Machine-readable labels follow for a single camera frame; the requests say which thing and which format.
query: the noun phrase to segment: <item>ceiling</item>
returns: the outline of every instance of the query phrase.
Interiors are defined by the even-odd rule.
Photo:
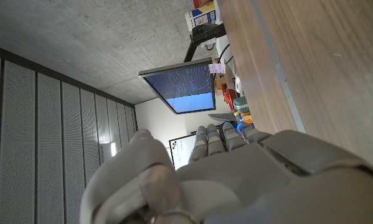
[[[181,63],[192,0],[0,0],[0,48],[133,104],[138,72]],[[217,52],[196,50],[194,60]]]

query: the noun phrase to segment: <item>whiteboard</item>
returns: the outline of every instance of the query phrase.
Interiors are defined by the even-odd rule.
[[[192,135],[169,141],[172,163],[174,164],[175,170],[187,165],[194,148],[195,140],[196,135]]]

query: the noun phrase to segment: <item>wooden table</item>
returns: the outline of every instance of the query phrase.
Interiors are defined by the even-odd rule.
[[[217,2],[256,127],[373,163],[373,0]]]

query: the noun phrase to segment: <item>paper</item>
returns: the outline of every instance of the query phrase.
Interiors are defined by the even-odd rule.
[[[224,73],[225,74],[225,64],[215,63],[209,64],[210,73]]]

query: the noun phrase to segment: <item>monitor screen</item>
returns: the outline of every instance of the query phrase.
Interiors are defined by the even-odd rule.
[[[176,114],[215,110],[211,58],[139,73],[157,96]]]

